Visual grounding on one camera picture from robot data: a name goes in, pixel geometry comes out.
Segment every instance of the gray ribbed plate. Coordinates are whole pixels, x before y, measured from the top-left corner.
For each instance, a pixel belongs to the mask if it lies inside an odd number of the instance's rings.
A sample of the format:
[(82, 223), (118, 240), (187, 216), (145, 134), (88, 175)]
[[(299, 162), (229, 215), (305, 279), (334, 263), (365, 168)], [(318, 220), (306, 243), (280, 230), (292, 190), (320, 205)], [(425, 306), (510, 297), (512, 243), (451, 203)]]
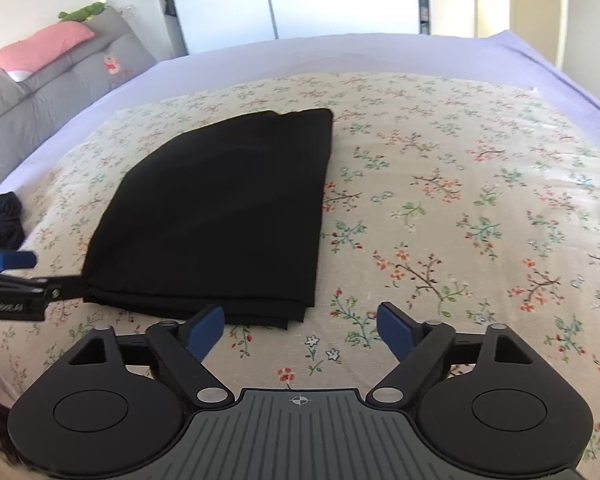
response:
[[(244, 390), (201, 412), (182, 439), (120, 480), (477, 480), (442, 461), (396, 412), (353, 390)], [(544, 480), (577, 480), (561, 472)]]

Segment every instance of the floral fabric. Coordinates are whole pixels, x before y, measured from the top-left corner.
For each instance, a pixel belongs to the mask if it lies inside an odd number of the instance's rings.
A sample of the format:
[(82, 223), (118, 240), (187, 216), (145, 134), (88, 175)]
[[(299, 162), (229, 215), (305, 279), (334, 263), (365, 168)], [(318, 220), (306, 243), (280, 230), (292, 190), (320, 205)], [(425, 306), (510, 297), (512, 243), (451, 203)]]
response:
[[(533, 92), (307, 74), (122, 110), (24, 200), (35, 272), (79, 272), (123, 175), (177, 134), (312, 107), (335, 116), (315, 308), (288, 332), (227, 326), (205, 365), (236, 394), (357, 387), (364, 396), (396, 364), (376, 332), (381, 301), (461, 332), (507, 323), (591, 406), (595, 432), (580, 469), (600, 479), (600, 151)], [(236, 245), (249, 236), (239, 224), (226, 235)], [(218, 272), (230, 282), (240, 269), (227, 255)], [(81, 301), (52, 304), (46, 316), (0, 322), (0, 375), (18, 392), (94, 325), (133, 333), (155, 322)]]

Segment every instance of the gray headboard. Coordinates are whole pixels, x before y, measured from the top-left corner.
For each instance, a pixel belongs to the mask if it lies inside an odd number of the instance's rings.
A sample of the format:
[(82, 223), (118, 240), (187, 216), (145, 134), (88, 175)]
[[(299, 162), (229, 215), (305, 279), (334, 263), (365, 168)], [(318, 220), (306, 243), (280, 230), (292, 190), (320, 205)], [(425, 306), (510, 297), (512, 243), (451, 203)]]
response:
[(0, 69), (0, 183), (71, 118), (155, 64), (113, 8), (84, 23), (92, 40), (22, 83)]

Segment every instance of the stuffed animal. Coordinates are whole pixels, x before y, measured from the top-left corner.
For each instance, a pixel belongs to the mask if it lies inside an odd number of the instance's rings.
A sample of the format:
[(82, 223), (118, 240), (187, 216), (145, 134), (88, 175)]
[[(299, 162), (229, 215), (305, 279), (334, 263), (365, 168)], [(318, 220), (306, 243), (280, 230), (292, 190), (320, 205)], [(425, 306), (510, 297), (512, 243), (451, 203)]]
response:
[(83, 22), (92, 20), (94, 16), (100, 14), (106, 6), (106, 0), (100, 0), (94, 4), (83, 7), (75, 12), (61, 12), (58, 18), (61, 22)]

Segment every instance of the pink pillow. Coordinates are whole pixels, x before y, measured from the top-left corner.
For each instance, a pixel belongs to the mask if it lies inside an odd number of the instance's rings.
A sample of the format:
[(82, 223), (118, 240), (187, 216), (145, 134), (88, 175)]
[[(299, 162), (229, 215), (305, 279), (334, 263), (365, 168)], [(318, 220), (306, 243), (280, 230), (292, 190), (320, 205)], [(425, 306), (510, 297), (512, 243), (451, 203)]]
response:
[(19, 83), (94, 36), (93, 31), (81, 23), (56, 23), (39, 30), (26, 40), (1, 48), (0, 68)]

